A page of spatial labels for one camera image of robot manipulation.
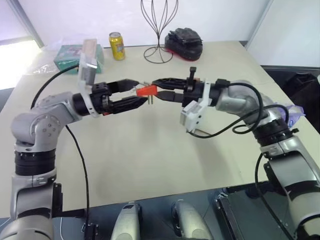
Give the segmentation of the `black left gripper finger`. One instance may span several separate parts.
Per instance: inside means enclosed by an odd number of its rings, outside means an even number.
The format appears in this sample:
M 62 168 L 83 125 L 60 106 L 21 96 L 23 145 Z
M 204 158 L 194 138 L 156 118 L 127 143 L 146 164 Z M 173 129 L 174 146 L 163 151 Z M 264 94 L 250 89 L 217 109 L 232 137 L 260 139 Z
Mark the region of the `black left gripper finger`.
M 114 82 L 109 82 L 107 84 L 109 91 L 112 94 L 127 92 L 138 85 L 138 81 L 132 79 L 122 79 Z
M 119 114 L 134 110 L 141 107 L 147 101 L 148 98 L 144 96 L 129 96 L 122 98 L 121 100 L 112 101 L 109 104 L 109 113 Z

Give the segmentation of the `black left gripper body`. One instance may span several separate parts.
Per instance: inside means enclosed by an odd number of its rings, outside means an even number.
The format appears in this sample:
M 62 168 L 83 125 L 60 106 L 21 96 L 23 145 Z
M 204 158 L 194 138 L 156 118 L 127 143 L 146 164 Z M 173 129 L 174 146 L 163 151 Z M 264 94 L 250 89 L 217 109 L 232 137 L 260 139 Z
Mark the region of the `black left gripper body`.
M 100 82 L 92 87 L 90 99 L 95 111 L 100 115 L 113 114 L 109 105 L 110 96 L 112 95 L 111 85 L 106 82 Z

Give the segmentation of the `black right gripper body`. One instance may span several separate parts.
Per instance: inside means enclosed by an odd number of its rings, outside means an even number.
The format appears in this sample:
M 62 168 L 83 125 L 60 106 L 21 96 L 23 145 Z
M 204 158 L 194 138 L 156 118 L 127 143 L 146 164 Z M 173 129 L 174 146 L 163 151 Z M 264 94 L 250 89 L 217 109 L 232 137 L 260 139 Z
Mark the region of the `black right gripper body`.
M 203 96 L 204 82 L 195 78 L 197 68 L 192 66 L 189 69 L 189 77 L 186 79 L 186 84 L 183 89 L 182 107 L 186 107 L 192 101 L 198 102 Z

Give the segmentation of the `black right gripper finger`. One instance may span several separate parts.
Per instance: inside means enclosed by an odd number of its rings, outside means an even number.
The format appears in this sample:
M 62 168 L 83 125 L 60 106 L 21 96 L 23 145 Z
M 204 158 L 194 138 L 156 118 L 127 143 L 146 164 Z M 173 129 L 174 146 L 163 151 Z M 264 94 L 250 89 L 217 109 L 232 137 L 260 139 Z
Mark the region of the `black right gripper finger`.
M 174 102 L 174 103 L 183 102 L 183 94 L 176 93 L 174 91 L 169 91 L 169 90 L 159 91 L 155 96 L 162 101 Z
M 187 80 L 172 77 L 160 78 L 152 81 L 152 84 L 164 90 L 183 90 L 187 84 Z

